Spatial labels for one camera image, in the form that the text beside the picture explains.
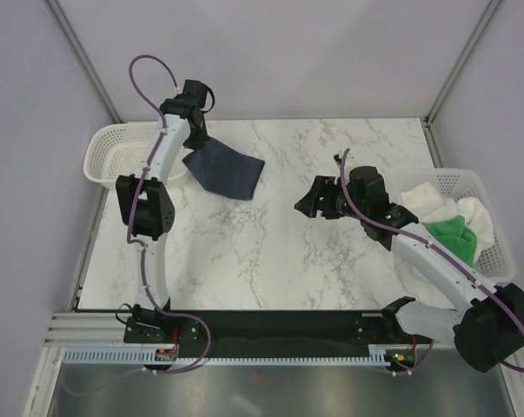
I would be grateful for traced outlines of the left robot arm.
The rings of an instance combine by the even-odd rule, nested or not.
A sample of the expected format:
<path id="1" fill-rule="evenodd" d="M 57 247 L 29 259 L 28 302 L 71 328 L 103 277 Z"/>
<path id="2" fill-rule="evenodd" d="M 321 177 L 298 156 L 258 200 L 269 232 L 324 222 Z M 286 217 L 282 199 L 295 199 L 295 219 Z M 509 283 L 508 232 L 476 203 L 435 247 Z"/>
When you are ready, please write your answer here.
<path id="1" fill-rule="evenodd" d="M 187 80 L 182 92 L 165 100 L 158 110 L 159 133 L 149 145 L 145 161 L 130 175 L 116 179 L 116 195 L 128 243 L 138 246 L 141 300 L 126 321 L 126 343 L 197 341 L 205 331 L 196 318 L 171 312 L 166 282 L 165 248 L 176 209 L 165 182 L 181 147 L 199 149 L 208 140 L 204 111 L 212 90 Z"/>

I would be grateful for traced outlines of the white towel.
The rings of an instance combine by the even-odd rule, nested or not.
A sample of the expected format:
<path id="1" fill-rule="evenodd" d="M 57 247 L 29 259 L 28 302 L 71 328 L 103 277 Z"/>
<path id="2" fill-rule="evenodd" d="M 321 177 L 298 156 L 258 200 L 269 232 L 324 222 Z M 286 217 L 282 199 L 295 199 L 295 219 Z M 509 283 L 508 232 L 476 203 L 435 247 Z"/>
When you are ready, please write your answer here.
<path id="1" fill-rule="evenodd" d="M 486 206 L 475 197 L 462 197 L 455 201 L 443 197 L 431 182 L 424 182 L 409 191 L 401 192 L 404 206 L 425 224 L 464 219 L 464 227 L 477 238 L 480 249 L 494 246 L 494 222 Z"/>

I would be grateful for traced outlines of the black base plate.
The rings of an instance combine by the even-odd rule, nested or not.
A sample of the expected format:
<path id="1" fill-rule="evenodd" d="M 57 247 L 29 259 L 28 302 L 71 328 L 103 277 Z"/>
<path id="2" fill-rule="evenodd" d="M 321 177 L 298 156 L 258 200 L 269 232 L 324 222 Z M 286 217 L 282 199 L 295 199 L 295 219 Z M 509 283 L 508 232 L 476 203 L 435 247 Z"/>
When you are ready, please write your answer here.
<path id="1" fill-rule="evenodd" d="M 175 310 L 196 318 L 204 336 L 179 341 L 184 354 L 215 357 L 354 356 L 369 345 L 428 344 L 403 332 L 386 310 Z"/>

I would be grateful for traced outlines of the white perforated basket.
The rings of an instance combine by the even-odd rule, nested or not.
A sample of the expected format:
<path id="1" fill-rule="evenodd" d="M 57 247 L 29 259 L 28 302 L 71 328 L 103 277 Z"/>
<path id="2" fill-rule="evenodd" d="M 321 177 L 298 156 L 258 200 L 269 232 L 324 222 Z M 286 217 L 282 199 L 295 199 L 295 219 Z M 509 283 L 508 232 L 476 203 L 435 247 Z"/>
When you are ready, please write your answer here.
<path id="1" fill-rule="evenodd" d="M 119 175 L 129 175 L 142 166 L 159 129 L 157 122 L 130 122 L 98 130 L 84 157 L 84 175 L 106 189 L 114 189 Z"/>
<path id="2" fill-rule="evenodd" d="M 395 171 L 389 178 L 389 192 L 393 200 L 403 206 L 401 192 L 409 191 L 424 182 L 431 182 L 445 198 L 455 201 L 462 197 L 479 199 L 488 209 L 494 222 L 495 242 L 489 249 L 479 249 L 474 268 L 497 283 L 506 283 L 515 278 L 513 256 L 501 232 L 484 184 L 476 173 L 467 169 L 402 169 Z"/>

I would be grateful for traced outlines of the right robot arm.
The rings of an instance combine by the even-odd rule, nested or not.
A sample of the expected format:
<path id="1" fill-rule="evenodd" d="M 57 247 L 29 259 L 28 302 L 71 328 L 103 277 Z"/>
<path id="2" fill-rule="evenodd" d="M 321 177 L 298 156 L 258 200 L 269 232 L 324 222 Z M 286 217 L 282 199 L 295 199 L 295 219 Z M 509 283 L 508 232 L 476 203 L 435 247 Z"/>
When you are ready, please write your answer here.
<path id="1" fill-rule="evenodd" d="M 389 200 L 376 168 L 318 175 L 294 208 L 308 218 L 355 218 L 370 239 L 410 263 L 451 302 L 447 309 L 398 301 L 381 320 L 385 339 L 421 335 L 455 348 L 479 372 L 497 365 L 524 372 L 524 292 L 494 283 L 448 251 L 413 213 Z"/>

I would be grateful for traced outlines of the white perforated basket right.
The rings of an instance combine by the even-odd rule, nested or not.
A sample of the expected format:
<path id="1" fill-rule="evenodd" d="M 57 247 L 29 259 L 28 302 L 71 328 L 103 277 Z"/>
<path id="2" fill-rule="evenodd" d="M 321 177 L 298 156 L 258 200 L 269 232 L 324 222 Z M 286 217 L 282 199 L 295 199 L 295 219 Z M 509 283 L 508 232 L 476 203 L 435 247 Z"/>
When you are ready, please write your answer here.
<path id="1" fill-rule="evenodd" d="M 501 232 L 484 184 L 476 173 L 467 169 L 402 169 L 395 171 L 389 178 L 389 192 L 393 200 L 403 206 L 401 192 L 409 191 L 424 182 L 431 182 L 445 198 L 455 201 L 462 197 L 479 199 L 488 209 L 494 222 L 495 242 L 489 249 L 479 249 L 474 268 L 497 283 L 506 283 L 515 278 L 513 256 Z"/>

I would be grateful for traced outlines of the right aluminium frame post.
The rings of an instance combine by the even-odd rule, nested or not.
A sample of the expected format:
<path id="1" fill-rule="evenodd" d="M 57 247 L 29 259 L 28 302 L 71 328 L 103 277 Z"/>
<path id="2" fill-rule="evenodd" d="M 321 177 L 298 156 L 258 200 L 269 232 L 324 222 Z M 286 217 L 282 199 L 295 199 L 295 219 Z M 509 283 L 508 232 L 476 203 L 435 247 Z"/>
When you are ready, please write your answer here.
<path id="1" fill-rule="evenodd" d="M 470 35 L 464 43 L 461 52 L 456 57 L 454 65 L 448 72 L 445 82 L 442 84 L 439 93 L 434 99 L 428 113 L 421 119 L 423 126 L 430 129 L 433 121 L 439 115 L 444 103 L 447 101 L 451 90 L 457 83 L 461 73 L 468 65 L 469 60 L 475 53 L 481 39 L 485 36 L 490 24 L 493 22 L 500 7 L 504 4 L 503 0 L 489 0 L 483 11 L 480 13 Z"/>

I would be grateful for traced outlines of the left aluminium frame post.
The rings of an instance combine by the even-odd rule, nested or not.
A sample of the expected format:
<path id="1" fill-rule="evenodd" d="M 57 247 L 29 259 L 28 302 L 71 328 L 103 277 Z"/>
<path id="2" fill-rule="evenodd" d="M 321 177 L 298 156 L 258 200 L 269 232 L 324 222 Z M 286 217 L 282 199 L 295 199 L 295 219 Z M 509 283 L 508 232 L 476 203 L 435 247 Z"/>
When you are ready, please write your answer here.
<path id="1" fill-rule="evenodd" d="M 113 123 L 122 123 L 123 119 L 120 117 L 114 103 L 109 97 L 109 94 L 105 89 L 100 76 L 97 74 L 89 55 L 83 47 L 83 44 L 80 41 L 78 34 L 73 28 L 70 20 L 68 19 L 61 3 L 57 0 L 44 0 L 43 4 L 51 14 L 58 29 L 63 34 L 63 38 L 69 45 L 73 56 L 83 71 L 91 88 L 93 89 L 96 98 L 99 100 L 99 103 L 108 114 L 109 119 Z"/>

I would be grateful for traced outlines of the white perforated basket left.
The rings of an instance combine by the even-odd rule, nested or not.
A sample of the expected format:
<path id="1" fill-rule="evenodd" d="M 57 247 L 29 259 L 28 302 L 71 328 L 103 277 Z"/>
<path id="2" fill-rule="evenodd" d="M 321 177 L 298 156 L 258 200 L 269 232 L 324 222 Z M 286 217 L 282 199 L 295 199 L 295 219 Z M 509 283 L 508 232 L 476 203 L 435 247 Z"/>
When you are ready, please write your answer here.
<path id="1" fill-rule="evenodd" d="M 129 175 L 142 166 L 159 129 L 157 122 L 130 122 L 98 130 L 84 157 L 84 175 L 106 189 L 114 189 L 119 175 Z"/>

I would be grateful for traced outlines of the dark blue towel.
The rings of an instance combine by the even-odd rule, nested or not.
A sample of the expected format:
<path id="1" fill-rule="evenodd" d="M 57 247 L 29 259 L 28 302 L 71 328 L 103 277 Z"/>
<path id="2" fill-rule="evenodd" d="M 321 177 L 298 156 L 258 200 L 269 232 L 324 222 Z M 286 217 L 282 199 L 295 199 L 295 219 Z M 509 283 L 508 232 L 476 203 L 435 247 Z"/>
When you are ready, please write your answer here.
<path id="1" fill-rule="evenodd" d="M 265 161 L 244 155 L 211 138 L 182 159 L 204 190 L 238 201 L 250 201 Z"/>

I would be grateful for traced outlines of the aluminium frame post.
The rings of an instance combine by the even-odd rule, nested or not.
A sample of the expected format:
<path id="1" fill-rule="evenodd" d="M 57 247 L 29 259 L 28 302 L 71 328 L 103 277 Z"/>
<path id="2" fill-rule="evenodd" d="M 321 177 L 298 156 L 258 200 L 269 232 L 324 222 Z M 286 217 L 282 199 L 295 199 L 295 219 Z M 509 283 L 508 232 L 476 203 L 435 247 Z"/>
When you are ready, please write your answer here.
<path id="1" fill-rule="evenodd" d="M 123 119 L 120 117 L 114 103 L 109 97 L 109 94 L 105 89 L 100 76 L 97 74 L 89 55 L 83 47 L 83 44 L 80 41 L 78 34 L 73 28 L 70 20 L 68 19 L 61 3 L 57 0 L 44 0 L 43 4 L 51 14 L 58 29 L 63 34 L 63 38 L 69 45 L 73 56 L 83 71 L 91 88 L 93 89 L 96 98 L 99 100 L 99 103 L 108 114 L 109 119 L 113 123 L 122 123 Z"/>
<path id="2" fill-rule="evenodd" d="M 442 84 L 439 93 L 434 99 L 428 113 L 421 119 L 423 126 L 430 129 L 433 121 L 439 115 L 444 103 L 447 101 L 451 90 L 457 83 L 461 73 L 468 65 L 469 60 L 475 53 L 481 39 L 485 36 L 490 24 L 493 22 L 500 7 L 504 4 L 503 0 L 489 0 L 483 11 L 480 13 L 470 35 L 464 43 L 461 52 L 456 57 L 454 65 L 448 72 L 445 82 Z"/>

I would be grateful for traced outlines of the green towel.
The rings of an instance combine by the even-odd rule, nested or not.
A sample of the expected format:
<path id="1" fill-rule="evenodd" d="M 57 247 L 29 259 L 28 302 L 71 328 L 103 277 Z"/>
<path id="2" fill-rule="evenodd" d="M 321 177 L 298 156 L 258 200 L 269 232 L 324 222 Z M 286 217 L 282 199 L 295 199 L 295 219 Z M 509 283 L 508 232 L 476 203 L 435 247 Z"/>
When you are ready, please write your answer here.
<path id="1" fill-rule="evenodd" d="M 457 258 L 473 267 L 479 257 L 479 241 L 477 235 L 466 225 L 462 215 L 449 220 L 428 222 L 426 230 Z"/>

